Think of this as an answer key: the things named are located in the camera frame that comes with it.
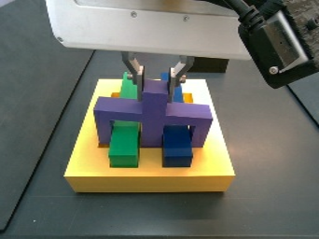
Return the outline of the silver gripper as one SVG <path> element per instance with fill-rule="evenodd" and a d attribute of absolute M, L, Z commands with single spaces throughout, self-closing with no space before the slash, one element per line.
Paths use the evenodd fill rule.
<path fill-rule="evenodd" d="M 143 73 L 134 52 L 188 55 L 170 68 L 168 102 L 195 57 L 250 58 L 233 10 L 198 0 L 46 0 L 52 33 L 68 48 L 122 51 L 142 100 Z"/>

